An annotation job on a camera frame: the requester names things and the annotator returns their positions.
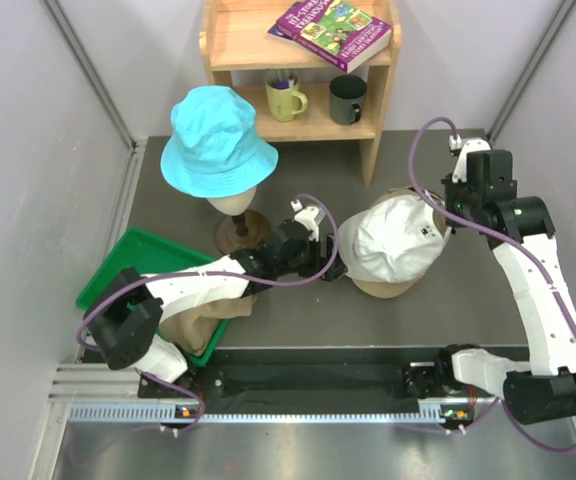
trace shelf board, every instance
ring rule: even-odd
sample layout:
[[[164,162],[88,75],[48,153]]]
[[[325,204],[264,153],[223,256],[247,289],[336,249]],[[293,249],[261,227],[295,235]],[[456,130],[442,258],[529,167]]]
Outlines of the shelf board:
[[[213,71],[260,70],[266,68],[320,68],[331,65],[299,45],[272,38],[268,29],[292,1],[234,3],[226,0],[226,9],[217,10],[210,66]],[[375,16],[388,20],[383,3],[365,0],[353,4]],[[386,48],[365,65],[390,65],[390,49]]]
[[[274,119],[263,85],[235,87],[235,90],[257,110],[257,132],[268,142],[375,138],[374,115],[369,104],[365,106],[361,120],[353,125],[338,125],[330,119],[328,86],[328,83],[302,85],[301,91],[308,97],[308,108],[291,122]]]

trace mug handle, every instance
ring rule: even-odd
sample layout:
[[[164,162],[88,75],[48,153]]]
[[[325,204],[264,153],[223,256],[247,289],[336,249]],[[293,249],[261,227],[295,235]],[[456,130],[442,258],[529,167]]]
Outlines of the mug handle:
[[[353,103],[352,109],[355,111],[355,121],[352,123],[356,123],[359,120],[361,120],[361,105],[359,105],[358,103]]]
[[[298,113],[304,113],[308,107],[308,98],[303,93],[297,92],[296,90],[293,90],[292,94],[301,102],[301,108],[299,110],[293,111],[292,114],[297,115]]]

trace hat stand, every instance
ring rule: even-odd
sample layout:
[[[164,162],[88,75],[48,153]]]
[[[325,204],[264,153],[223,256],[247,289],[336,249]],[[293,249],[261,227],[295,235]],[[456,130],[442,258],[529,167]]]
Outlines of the hat stand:
[[[270,224],[259,212],[248,209],[257,187],[239,195],[208,201],[226,216],[217,224],[215,243],[224,255],[242,248],[254,248],[270,236]]]

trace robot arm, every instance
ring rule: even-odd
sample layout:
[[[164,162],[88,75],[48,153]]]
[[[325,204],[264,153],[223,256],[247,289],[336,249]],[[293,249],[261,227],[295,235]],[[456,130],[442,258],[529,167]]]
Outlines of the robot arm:
[[[97,315],[89,331],[108,367],[111,370],[135,367],[174,382],[187,371],[188,364],[175,345],[156,335],[161,322],[215,300],[242,298],[270,288],[208,272],[276,280],[291,273],[310,277],[321,271],[332,254],[331,237],[327,238],[326,256],[320,253],[319,224],[325,214],[317,206],[303,208],[299,202],[293,202],[292,207],[295,216],[279,225],[258,248],[238,250],[210,264],[183,270],[196,275],[178,276],[177,272],[152,280],[128,291]],[[332,281],[344,272],[345,266],[336,259],[322,279]],[[134,268],[122,270],[85,316],[120,289],[153,276],[156,275],[142,275]]]
[[[534,264],[507,243],[487,237],[512,288],[526,331],[529,362],[513,362],[473,346],[451,346],[439,355],[441,381],[475,385],[506,401],[523,424],[576,415],[576,342],[552,289],[576,312],[557,257],[555,230],[544,202],[517,198],[512,155],[482,139],[463,144],[455,171],[442,181],[446,206],[467,220],[509,235],[548,269],[546,283]],[[461,227],[449,221],[451,227]]]

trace mug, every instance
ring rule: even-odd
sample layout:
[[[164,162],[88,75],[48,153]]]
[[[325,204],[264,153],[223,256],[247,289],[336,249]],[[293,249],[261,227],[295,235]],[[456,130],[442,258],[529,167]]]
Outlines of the mug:
[[[361,120],[368,85],[356,75],[341,75],[330,82],[330,118],[340,125]]]
[[[299,75],[291,70],[266,74],[266,95],[270,113],[279,122],[290,122],[308,108],[308,98],[299,91]]]

